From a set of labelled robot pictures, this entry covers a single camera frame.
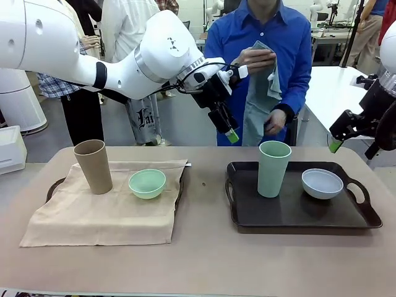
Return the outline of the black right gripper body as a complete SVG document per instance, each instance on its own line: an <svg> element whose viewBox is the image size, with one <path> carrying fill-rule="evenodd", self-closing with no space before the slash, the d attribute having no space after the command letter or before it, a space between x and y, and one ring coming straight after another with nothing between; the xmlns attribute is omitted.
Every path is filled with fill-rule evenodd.
<svg viewBox="0 0 396 297"><path fill-rule="evenodd" d="M395 84L384 87L380 79L376 79L359 105L363 112L361 115L366 121L380 120L391 104L395 101Z"/></svg>

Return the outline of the person's right hand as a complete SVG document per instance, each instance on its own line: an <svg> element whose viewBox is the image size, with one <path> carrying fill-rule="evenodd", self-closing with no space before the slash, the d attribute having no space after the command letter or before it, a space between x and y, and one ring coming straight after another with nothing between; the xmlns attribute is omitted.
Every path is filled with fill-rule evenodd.
<svg viewBox="0 0 396 297"><path fill-rule="evenodd" d="M241 66L247 66L248 74L255 74L267 66L275 63L276 54L270 49L253 49L251 47L242 50L236 59Z"/></svg>

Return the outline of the person's left hand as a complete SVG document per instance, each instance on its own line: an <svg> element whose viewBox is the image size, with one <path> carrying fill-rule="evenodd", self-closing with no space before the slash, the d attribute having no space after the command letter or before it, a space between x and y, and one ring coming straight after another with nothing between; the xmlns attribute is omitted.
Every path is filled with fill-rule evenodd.
<svg viewBox="0 0 396 297"><path fill-rule="evenodd" d="M274 136L278 134L285 126L287 115L284 111L275 109L271 111L264 123L264 134Z"/></svg>

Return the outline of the pale bystander hand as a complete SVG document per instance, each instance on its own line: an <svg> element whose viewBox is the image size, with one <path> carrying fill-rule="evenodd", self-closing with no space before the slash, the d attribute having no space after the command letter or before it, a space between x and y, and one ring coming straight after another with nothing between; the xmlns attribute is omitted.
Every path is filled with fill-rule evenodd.
<svg viewBox="0 0 396 297"><path fill-rule="evenodd" d="M100 37L98 37L96 35L83 36L80 40L81 40L84 50L89 50L92 48L100 47Z"/></svg>

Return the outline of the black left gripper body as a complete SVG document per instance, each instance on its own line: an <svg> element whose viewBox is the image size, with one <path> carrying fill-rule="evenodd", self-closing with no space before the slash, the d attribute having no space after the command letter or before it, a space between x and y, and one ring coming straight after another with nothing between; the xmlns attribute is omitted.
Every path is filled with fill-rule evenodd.
<svg viewBox="0 0 396 297"><path fill-rule="evenodd" d="M230 94L230 88L223 83L218 75L214 75L197 90L197 93L193 93L192 97L200 108L215 109Z"/></svg>

